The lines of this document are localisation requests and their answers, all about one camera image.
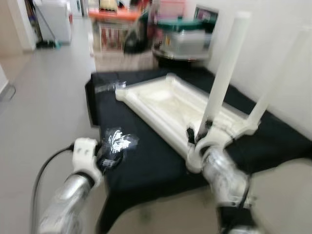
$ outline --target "plastic tube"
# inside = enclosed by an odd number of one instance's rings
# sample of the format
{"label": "plastic tube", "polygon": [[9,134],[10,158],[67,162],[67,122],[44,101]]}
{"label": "plastic tube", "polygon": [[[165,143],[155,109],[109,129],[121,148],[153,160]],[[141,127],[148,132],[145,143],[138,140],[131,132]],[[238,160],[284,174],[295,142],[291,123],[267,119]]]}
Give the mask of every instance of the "plastic tube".
{"label": "plastic tube", "polygon": [[268,108],[270,101],[276,93],[276,89],[280,86],[280,83],[283,81],[283,78],[286,76],[286,74],[290,72],[294,61],[296,61],[296,59],[299,57],[302,49],[304,48],[304,45],[307,43],[309,34],[310,32],[308,29],[301,30],[298,33],[293,45],[284,58],[276,78],[270,83],[267,90],[261,96],[256,106],[250,113],[248,117],[248,122],[250,124],[257,125],[260,121],[261,117]]}
{"label": "plastic tube", "polygon": [[251,14],[249,12],[239,12],[234,19],[230,36],[209,95],[209,100],[200,124],[198,135],[205,132],[206,121],[213,121],[221,109],[240,49],[245,39],[250,17]]}

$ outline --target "black cloth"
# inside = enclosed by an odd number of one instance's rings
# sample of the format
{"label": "black cloth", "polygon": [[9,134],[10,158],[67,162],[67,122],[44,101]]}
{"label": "black cloth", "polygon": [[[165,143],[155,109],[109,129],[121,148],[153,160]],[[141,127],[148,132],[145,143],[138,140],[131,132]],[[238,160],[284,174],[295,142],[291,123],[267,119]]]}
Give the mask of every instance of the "black cloth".
{"label": "black cloth", "polygon": [[[97,87],[115,81],[126,81],[129,85],[169,72],[206,92],[214,81],[213,74],[204,68],[158,69],[93,73],[86,85],[90,120],[100,126],[102,137],[105,129],[121,127],[125,134],[135,134],[140,139],[137,148],[128,151],[120,166],[105,177],[109,193],[98,221],[99,233],[107,233],[130,207],[207,185],[202,175],[188,172],[184,159],[127,105],[117,101],[113,91],[94,92]],[[246,114],[254,107],[254,102],[233,86],[229,87],[225,102]],[[243,136],[226,148],[240,169],[255,173],[291,159],[312,158],[312,145],[307,138],[269,112],[261,121],[253,136]]]}

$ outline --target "green lid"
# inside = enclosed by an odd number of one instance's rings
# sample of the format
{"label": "green lid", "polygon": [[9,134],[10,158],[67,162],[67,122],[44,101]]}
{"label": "green lid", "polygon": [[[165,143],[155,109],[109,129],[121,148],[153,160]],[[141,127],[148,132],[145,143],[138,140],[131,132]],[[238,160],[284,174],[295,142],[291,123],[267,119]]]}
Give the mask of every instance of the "green lid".
{"label": "green lid", "polygon": [[190,31],[190,30],[198,30],[204,29],[201,20],[192,20],[186,21],[182,19],[175,19],[175,20],[160,20],[157,23],[158,27],[166,30],[166,31],[173,31],[173,32],[181,32],[183,30]]}

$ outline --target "black tablecloth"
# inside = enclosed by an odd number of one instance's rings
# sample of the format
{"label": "black tablecloth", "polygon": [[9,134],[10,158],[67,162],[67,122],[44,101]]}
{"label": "black tablecloth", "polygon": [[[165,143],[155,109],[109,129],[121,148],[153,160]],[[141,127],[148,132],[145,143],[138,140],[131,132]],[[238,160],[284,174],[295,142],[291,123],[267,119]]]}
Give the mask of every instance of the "black tablecloth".
{"label": "black tablecloth", "polygon": [[[95,93],[95,88],[115,81],[134,84],[166,75],[168,72],[209,92],[214,76],[204,68],[158,69],[138,72],[93,73],[86,84],[90,120],[105,129],[121,127],[125,134],[135,134],[139,144],[114,171],[105,177],[109,191],[98,222],[98,231],[106,233],[128,208],[159,197],[175,195],[206,186],[202,175],[189,173],[185,161],[149,125],[123,102],[115,99],[114,91]],[[230,86],[225,102],[249,114],[254,102]],[[238,167],[258,172],[282,162],[312,158],[311,141],[274,115],[266,112],[253,136],[243,136],[226,149]]]}

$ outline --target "white pole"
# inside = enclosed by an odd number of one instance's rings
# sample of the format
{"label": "white pole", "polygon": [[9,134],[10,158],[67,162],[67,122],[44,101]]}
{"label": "white pole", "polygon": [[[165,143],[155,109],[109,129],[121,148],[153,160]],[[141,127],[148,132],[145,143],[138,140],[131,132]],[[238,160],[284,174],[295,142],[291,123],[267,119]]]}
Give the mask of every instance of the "white pole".
{"label": "white pole", "polygon": [[272,100],[274,94],[276,93],[277,88],[280,86],[281,82],[283,81],[284,77],[287,73],[290,72],[290,69],[293,67],[293,64],[298,59],[300,52],[304,48],[305,43],[308,41],[310,32],[308,29],[301,30],[292,47],[286,54],[284,61],[279,69],[279,72],[274,80],[270,83],[267,90],[261,96],[259,101],[257,102],[256,106],[253,108],[253,111],[250,113],[248,117],[248,122],[250,124],[257,125],[265,113],[266,109],[269,106],[270,101]]}
{"label": "white pole", "polygon": [[199,135],[204,133],[205,122],[207,120],[213,121],[220,111],[240,49],[245,39],[250,17],[251,14],[249,12],[239,12],[234,19],[227,45],[209,95],[205,113],[200,124],[198,131]]}

